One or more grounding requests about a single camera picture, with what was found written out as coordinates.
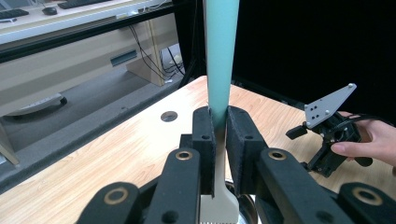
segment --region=computer mouse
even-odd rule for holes
[[[56,10],[56,7],[45,7],[43,9],[43,13],[44,13],[44,15],[47,15],[47,16],[53,16],[53,15],[58,14],[58,11]]]

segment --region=floor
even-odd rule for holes
[[[178,45],[169,49],[175,58],[180,53]],[[0,164],[0,194],[176,91],[183,76],[172,65],[168,50],[162,53],[166,75],[174,76],[161,87],[121,66],[61,92],[66,105],[59,103],[17,119],[1,117],[20,164],[5,160]]]

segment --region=light wood tabletop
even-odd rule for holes
[[[206,77],[197,78],[0,195],[0,223],[74,223],[104,186],[123,181],[141,187],[160,175],[168,153],[178,148],[180,135],[191,133],[193,110],[207,105],[206,85]],[[230,105],[249,113],[269,147],[286,149],[298,161],[309,161],[321,146],[315,133],[295,140],[285,135],[304,121],[299,109],[235,86]],[[177,112],[177,119],[162,121],[166,111]],[[228,169],[226,176],[231,178]],[[344,162],[329,178],[312,176],[336,192],[342,184],[357,181],[396,199],[396,178],[381,161],[366,168]]]

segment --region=human hand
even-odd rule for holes
[[[342,116],[350,113],[340,112]],[[356,122],[361,141],[339,142],[332,145],[332,151],[349,157],[370,157],[396,167],[396,128],[380,120]]]

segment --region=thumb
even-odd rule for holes
[[[375,152],[370,143],[341,142],[332,145],[332,151],[346,157],[371,157]]]

